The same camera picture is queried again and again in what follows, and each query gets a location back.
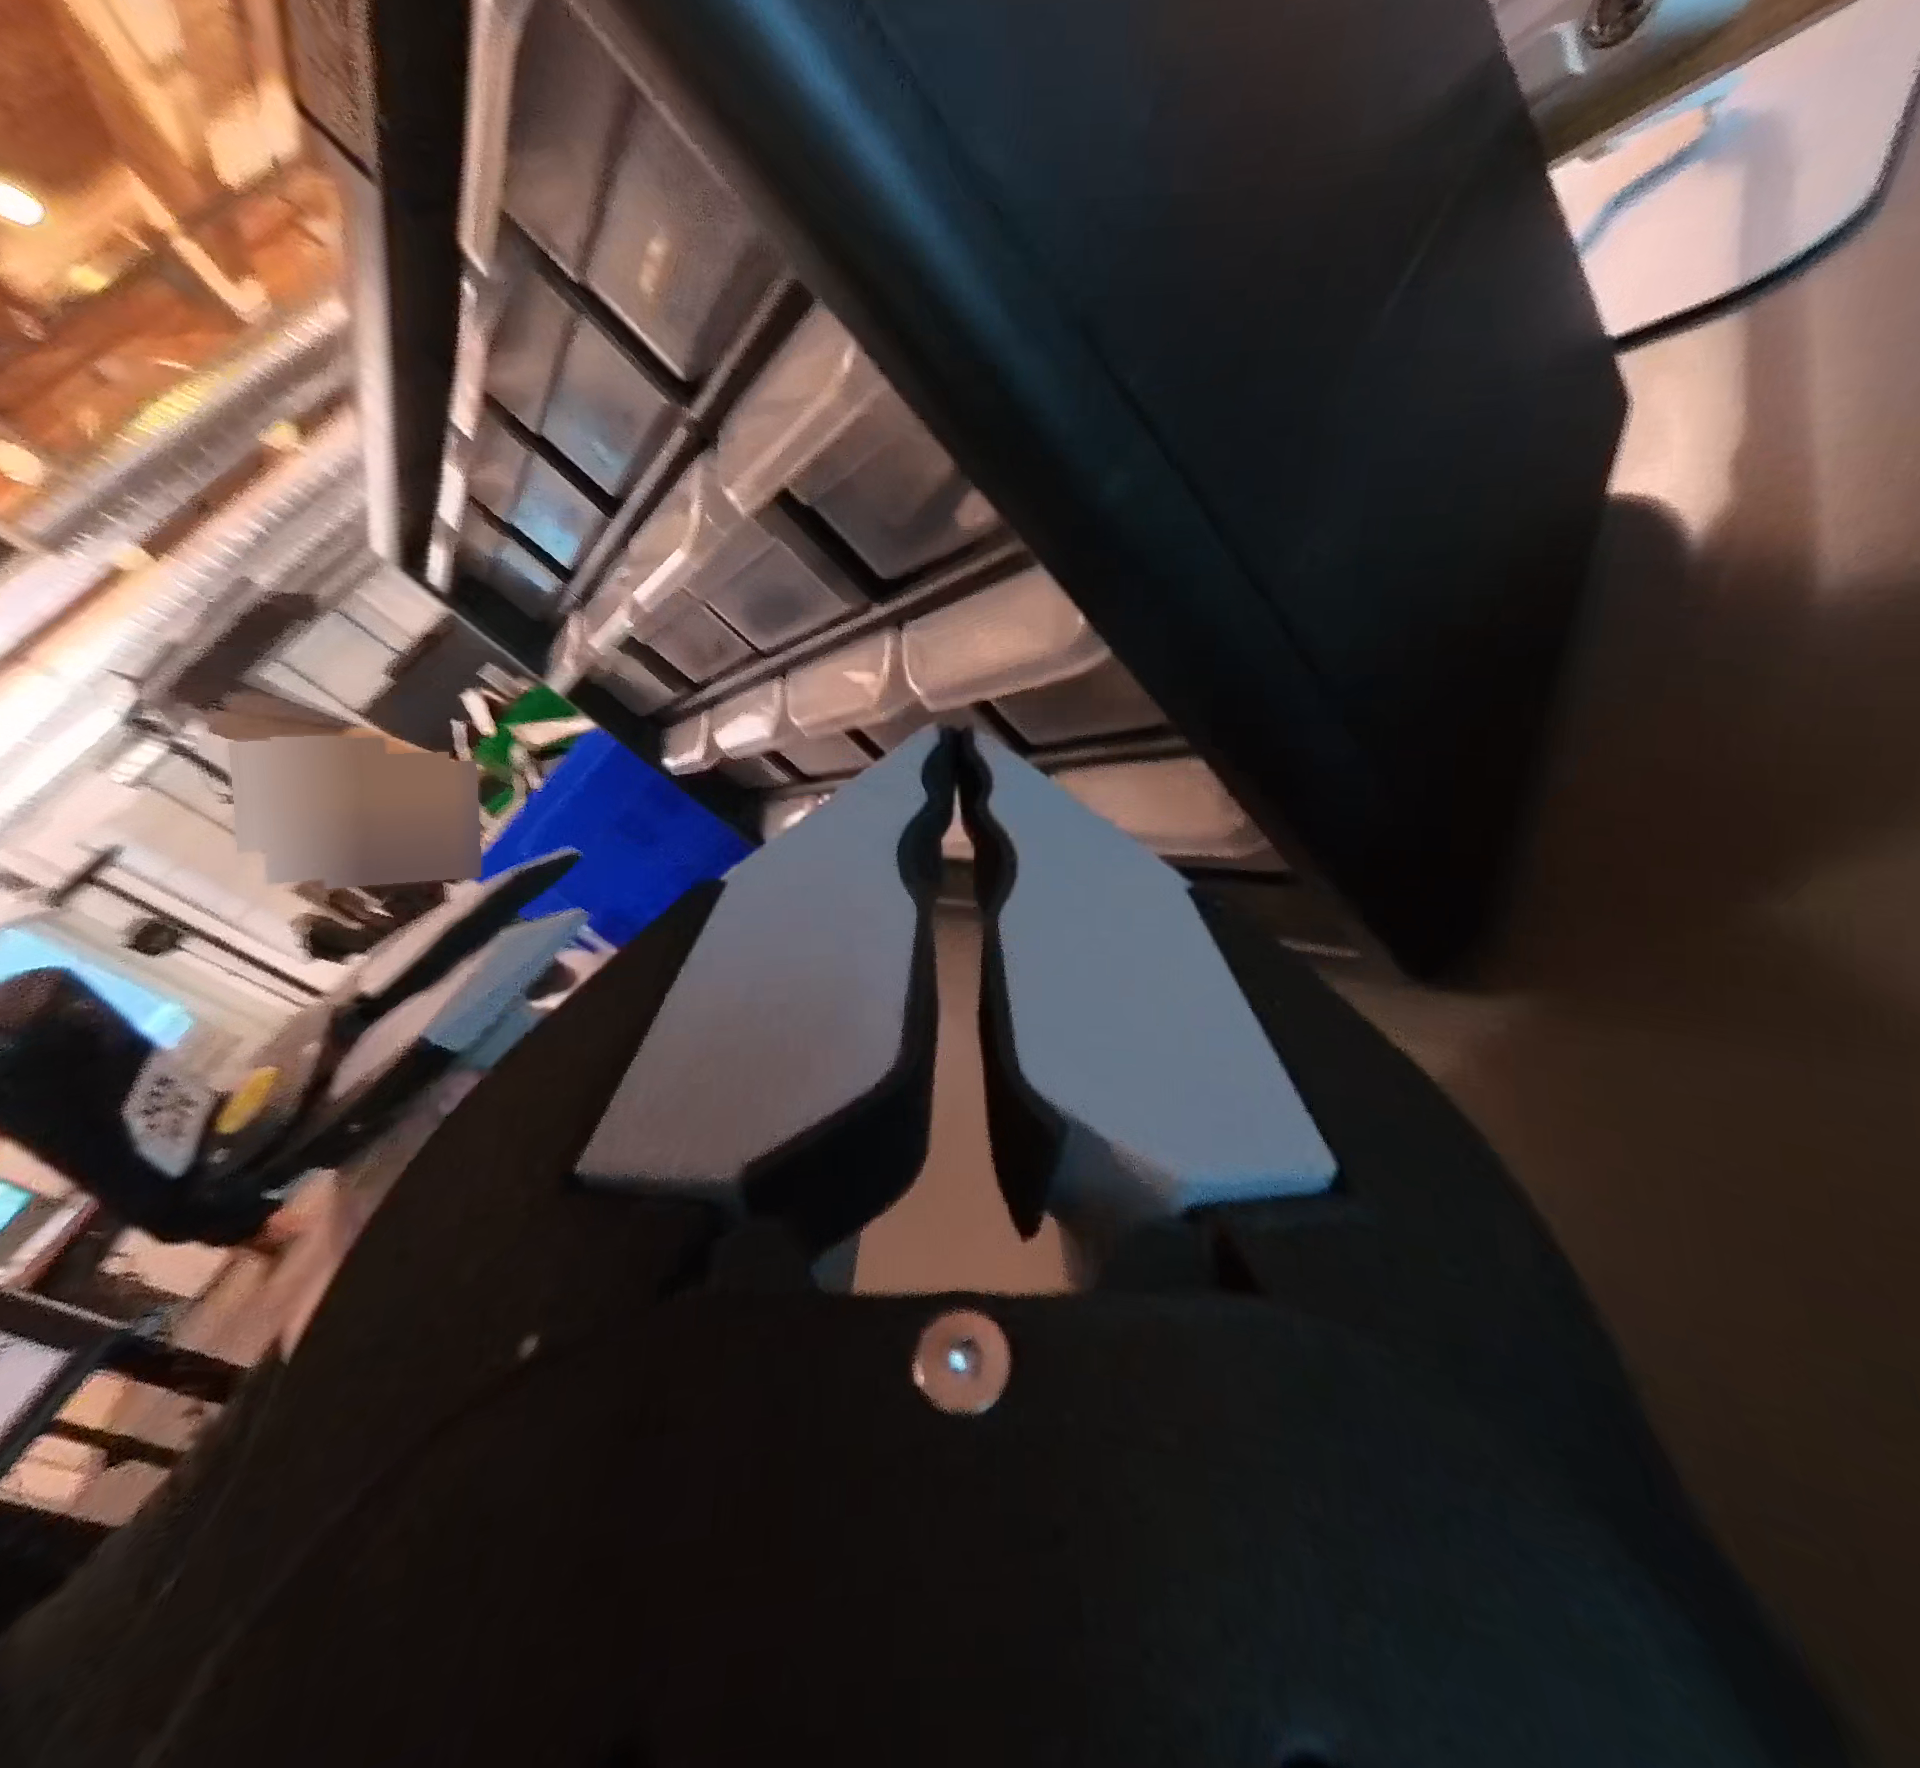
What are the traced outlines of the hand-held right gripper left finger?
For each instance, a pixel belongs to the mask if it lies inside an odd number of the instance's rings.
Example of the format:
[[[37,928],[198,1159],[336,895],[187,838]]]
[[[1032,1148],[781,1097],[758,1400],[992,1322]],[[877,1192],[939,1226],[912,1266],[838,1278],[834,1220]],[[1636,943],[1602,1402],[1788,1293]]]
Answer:
[[[918,1179],[967,734],[921,727],[728,872],[575,1161],[827,1253]]]

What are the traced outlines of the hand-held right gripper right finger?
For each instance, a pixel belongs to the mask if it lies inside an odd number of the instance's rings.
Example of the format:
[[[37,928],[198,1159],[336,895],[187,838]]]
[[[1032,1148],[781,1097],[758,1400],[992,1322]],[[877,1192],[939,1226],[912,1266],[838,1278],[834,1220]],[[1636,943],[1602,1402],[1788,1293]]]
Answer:
[[[977,1039],[1013,1227],[1124,1237],[1338,1179],[1187,880],[995,740],[963,740]]]

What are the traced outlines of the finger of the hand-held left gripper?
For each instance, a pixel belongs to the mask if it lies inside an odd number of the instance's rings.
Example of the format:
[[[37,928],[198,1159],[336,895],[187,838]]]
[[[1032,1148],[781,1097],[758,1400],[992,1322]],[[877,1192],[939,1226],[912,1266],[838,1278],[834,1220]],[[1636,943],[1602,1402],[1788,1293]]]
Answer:
[[[401,925],[359,961],[337,987],[337,1010],[388,1014],[436,986],[513,925],[579,858],[577,847],[555,847],[447,892],[436,910]]]
[[[559,910],[515,919],[423,990],[375,1018],[320,1084],[305,1112],[307,1142],[363,1142],[386,1131],[509,1015],[572,945],[590,915]]]

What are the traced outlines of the blue plastic bin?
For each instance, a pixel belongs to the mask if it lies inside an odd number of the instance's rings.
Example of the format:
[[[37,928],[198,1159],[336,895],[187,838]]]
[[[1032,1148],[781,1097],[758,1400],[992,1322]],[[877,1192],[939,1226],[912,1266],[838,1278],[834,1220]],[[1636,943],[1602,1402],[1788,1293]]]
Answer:
[[[753,846],[642,754],[595,727],[572,744],[484,847],[481,880],[572,847],[577,859],[523,913],[577,910],[587,932],[623,948],[686,892],[722,880]]]

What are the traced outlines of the green plastic bin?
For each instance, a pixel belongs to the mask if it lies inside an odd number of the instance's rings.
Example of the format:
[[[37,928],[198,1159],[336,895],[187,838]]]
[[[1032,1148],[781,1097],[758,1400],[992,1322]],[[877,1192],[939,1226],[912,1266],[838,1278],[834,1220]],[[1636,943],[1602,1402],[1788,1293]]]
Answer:
[[[537,789],[547,768],[593,729],[569,697],[534,681],[515,692],[470,684],[447,729],[451,749],[476,768],[484,795]]]

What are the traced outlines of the bank of clear drawers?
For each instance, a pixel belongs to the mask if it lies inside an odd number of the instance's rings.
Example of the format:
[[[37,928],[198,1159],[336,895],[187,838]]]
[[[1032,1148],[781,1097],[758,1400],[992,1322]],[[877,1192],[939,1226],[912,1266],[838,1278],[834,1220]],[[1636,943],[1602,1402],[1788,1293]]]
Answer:
[[[563,0],[470,0],[426,576],[771,835],[998,737],[1193,880],[1282,855],[684,125]]]

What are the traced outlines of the black drawer cabinet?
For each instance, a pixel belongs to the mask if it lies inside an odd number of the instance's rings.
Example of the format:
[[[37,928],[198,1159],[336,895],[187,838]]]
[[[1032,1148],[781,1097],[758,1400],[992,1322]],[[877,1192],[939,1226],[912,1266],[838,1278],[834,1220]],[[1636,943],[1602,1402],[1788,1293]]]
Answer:
[[[1282,854],[1408,976],[1465,973],[1625,411],[1488,3],[565,3]],[[477,10],[288,13],[356,64],[421,573]]]

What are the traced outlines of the grey rounded pad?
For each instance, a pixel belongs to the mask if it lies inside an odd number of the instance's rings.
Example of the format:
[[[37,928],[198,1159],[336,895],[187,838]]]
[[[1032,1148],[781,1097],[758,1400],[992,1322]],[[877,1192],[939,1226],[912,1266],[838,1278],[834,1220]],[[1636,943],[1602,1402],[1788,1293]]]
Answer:
[[[1913,60],[1750,65],[1558,161],[1549,185],[1605,335],[1652,340],[1826,250],[1877,197],[1913,96]]]

